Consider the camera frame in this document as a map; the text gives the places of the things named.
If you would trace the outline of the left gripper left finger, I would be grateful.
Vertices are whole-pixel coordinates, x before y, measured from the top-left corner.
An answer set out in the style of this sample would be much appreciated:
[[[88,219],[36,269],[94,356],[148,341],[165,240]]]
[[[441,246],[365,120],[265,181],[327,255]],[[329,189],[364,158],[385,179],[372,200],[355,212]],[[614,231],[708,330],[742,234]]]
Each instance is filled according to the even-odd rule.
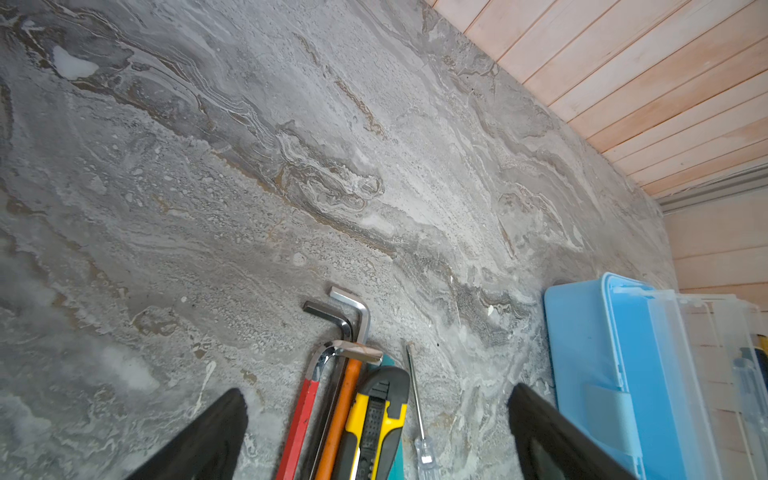
[[[231,388],[129,477],[231,479],[247,426],[244,396]]]

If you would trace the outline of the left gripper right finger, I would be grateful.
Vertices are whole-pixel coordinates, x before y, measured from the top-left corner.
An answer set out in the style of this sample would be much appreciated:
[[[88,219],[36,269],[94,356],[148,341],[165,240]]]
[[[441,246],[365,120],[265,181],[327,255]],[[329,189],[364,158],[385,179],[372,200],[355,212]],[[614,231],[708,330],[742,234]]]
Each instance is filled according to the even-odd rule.
[[[507,408],[525,479],[634,477],[528,385],[514,386]]]

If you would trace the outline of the light blue plastic tool box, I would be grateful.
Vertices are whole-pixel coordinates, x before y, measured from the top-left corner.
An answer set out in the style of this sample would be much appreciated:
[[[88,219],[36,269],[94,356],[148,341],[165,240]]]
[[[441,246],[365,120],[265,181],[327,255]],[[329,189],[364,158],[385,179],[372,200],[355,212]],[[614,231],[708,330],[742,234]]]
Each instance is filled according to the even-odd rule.
[[[606,273],[543,295],[560,413],[640,479],[767,475],[767,322]]]

